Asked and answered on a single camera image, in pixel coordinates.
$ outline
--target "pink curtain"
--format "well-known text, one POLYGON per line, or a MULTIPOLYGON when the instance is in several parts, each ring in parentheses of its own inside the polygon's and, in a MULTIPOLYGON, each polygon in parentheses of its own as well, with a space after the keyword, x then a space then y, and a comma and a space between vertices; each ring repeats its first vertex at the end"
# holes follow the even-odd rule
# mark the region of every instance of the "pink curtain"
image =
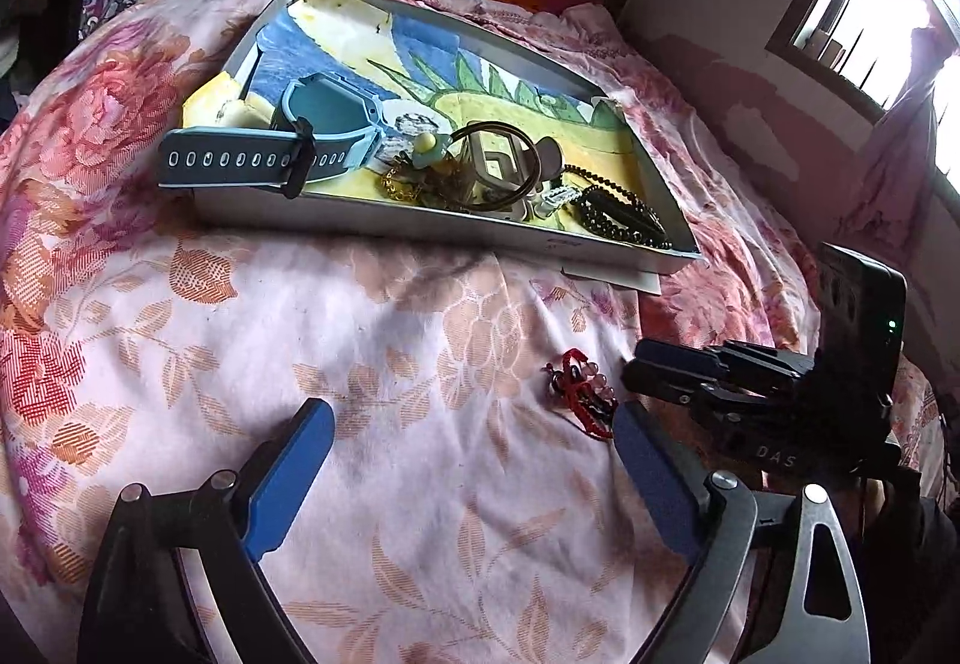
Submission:
POLYGON ((935 28, 917 28, 911 39, 910 76, 857 154, 853 200, 837 225, 840 239, 856 239, 897 263, 909 259, 929 202, 937 149, 933 83, 956 49, 935 28))

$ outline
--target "wall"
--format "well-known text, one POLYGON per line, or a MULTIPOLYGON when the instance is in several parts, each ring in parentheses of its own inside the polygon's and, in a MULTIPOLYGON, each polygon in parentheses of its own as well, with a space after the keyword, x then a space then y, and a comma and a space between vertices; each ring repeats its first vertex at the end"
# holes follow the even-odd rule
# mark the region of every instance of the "wall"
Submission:
MULTIPOLYGON (((791 0, 630 0, 621 28, 697 107, 728 153, 809 243, 830 239, 871 124, 767 40, 791 0)), ((960 380, 960 228, 939 201, 911 271, 907 352, 947 389, 960 380)))

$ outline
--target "bed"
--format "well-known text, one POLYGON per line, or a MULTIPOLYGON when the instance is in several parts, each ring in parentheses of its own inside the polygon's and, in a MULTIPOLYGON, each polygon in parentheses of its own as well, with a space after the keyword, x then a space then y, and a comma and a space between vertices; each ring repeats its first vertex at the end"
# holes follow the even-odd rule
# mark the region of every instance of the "bed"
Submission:
MULTIPOLYGON (((623 105, 704 254, 661 296, 454 247, 204 228, 155 187, 152 153, 269 1, 122 12, 0 139, 0 590, 50 661, 72 662, 120 488, 196 487, 320 396, 336 442, 261 564, 318 661, 629 660, 683 562, 613 447, 549 413, 541 368, 576 346, 616 381, 642 335, 812 350, 813 258, 594 5, 402 0, 522 42, 623 105)), ((934 494, 936 403, 906 359, 895 398, 904 459, 934 494)), ((685 411, 650 405, 717 465, 685 411)), ((215 650, 236 660, 188 568, 215 650)))

